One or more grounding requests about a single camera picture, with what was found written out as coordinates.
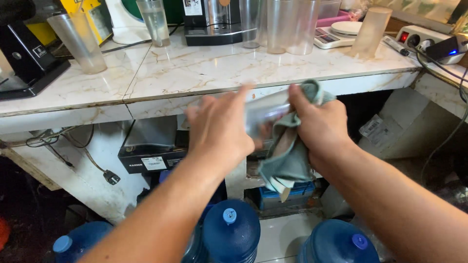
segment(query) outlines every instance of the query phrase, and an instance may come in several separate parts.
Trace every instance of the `coffee grinder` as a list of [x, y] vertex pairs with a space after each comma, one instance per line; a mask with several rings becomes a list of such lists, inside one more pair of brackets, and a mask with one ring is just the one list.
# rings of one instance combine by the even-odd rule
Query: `coffee grinder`
[[239, 0], [182, 0], [188, 46], [242, 42]]
[[36, 96], [70, 67], [56, 59], [24, 20], [36, 14], [31, 0], [0, 0], [0, 100]]

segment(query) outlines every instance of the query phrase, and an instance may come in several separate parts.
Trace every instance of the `hand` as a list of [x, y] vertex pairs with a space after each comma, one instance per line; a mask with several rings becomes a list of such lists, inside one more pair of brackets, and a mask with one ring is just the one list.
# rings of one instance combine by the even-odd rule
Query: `hand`
[[354, 142], [348, 136], [346, 108], [334, 100], [321, 107], [312, 105], [299, 86], [289, 86], [289, 102], [301, 120], [297, 131], [309, 149], [311, 165], [333, 161], [341, 150]]
[[250, 88], [242, 86], [237, 93], [229, 92], [219, 99], [205, 95], [199, 107], [187, 108], [189, 153], [215, 153], [233, 169], [254, 151], [254, 141], [244, 128], [245, 98]]

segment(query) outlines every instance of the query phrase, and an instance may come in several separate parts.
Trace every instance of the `forearm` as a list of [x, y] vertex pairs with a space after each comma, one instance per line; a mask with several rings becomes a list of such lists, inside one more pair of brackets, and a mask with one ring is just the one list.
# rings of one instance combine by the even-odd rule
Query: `forearm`
[[399, 260], [467, 261], [468, 215], [354, 144], [327, 163], [318, 171]]
[[179, 262], [211, 196], [229, 172], [216, 154], [190, 153], [80, 263]]

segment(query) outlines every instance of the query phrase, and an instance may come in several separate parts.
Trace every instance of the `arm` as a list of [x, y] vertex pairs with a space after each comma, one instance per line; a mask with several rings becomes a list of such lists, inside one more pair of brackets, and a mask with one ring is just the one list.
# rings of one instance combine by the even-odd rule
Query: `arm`
[[468, 262], [468, 215], [388, 163], [366, 153], [347, 134], [339, 101], [317, 108], [298, 87], [290, 100], [309, 160], [403, 262]]
[[79, 263], [180, 262], [224, 177], [254, 150], [244, 131], [246, 88], [187, 109], [190, 151], [164, 183]]

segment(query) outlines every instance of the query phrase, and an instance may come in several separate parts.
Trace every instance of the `digital kitchen scale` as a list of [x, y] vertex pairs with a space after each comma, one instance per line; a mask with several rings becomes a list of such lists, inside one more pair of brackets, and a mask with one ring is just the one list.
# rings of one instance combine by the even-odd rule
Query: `digital kitchen scale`
[[341, 21], [331, 27], [315, 30], [314, 44], [321, 49], [351, 46], [358, 36], [362, 22]]

